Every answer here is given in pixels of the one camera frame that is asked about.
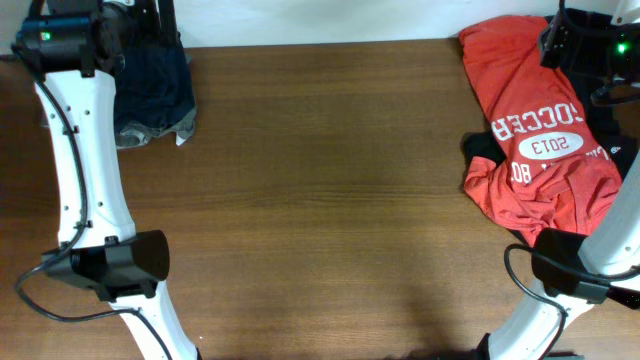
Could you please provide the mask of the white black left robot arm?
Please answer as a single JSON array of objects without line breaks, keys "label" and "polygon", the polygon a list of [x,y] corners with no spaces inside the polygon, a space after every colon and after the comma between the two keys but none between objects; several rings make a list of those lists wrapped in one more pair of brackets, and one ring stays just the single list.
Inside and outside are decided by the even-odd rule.
[{"label": "white black left robot arm", "polygon": [[170,1],[34,1],[11,47],[47,118],[59,186],[58,245],[36,272],[94,292],[147,359],[196,359],[200,352],[169,295],[166,236],[138,231],[126,204],[114,133],[116,74],[126,47],[179,41]]}]

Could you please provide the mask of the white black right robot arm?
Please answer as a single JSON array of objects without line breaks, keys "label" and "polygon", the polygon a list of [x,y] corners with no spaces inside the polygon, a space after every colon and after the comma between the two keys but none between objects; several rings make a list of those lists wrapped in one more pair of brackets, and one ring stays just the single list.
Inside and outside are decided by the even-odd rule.
[{"label": "white black right robot arm", "polygon": [[605,300],[639,306],[639,165],[620,172],[588,126],[570,74],[597,79],[589,96],[639,83],[639,5],[605,15],[561,5],[552,19],[501,16],[459,36],[473,90],[505,158],[472,158],[467,194],[519,232],[533,284],[479,344],[480,359],[543,359],[563,330]]}]

